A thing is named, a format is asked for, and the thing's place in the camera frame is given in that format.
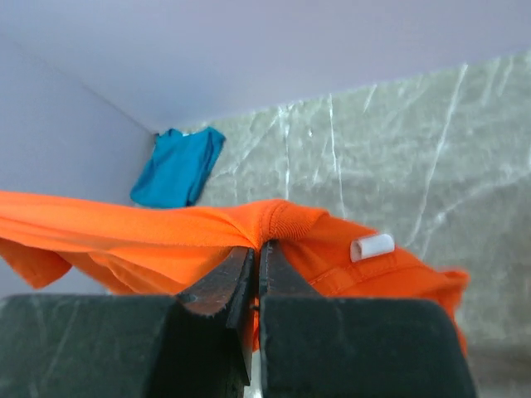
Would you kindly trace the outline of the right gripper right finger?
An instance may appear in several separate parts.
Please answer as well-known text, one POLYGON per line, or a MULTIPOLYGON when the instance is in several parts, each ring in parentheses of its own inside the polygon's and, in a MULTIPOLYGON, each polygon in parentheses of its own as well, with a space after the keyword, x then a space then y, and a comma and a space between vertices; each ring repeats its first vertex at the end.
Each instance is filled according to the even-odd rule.
POLYGON ((303 335, 322 333, 323 323, 317 318, 322 296, 314 289, 302 274, 287 260, 278 240, 268 241, 261 249, 259 266, 259 342, 260 351, 266 347, 266 336, 270 328, 266 326, 266 303, 270 298, 278 297, 280 309, 286 304, 287 320, 281 323, 280 330, 292 327, 303 335))

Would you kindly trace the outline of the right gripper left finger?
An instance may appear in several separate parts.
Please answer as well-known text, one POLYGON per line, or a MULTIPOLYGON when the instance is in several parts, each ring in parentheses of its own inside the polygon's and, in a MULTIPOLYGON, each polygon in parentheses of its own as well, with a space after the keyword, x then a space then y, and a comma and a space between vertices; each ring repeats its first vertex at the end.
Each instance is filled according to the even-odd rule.
POLYGON ((188 316, 183 345, 195 386, 251 384, 255 252, 236 247, 212 271, 176 296, 188 316))

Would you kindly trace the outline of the orange t shirt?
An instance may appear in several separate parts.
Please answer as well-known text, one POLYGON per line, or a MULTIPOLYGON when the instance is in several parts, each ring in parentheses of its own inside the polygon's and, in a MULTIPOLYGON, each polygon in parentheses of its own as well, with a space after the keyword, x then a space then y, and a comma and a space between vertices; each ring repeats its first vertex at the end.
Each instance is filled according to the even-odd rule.
POLYGON ((41 289, 78 269, 115 294, 177 294, 236 246, 277 240, 287 260, 329 297, 428 299, 454 316, 470 281, 396 248, 352 261, 374 231, 281 199, 241 206, 152 210, 20 192, 1 195, 1 256, 41 289))

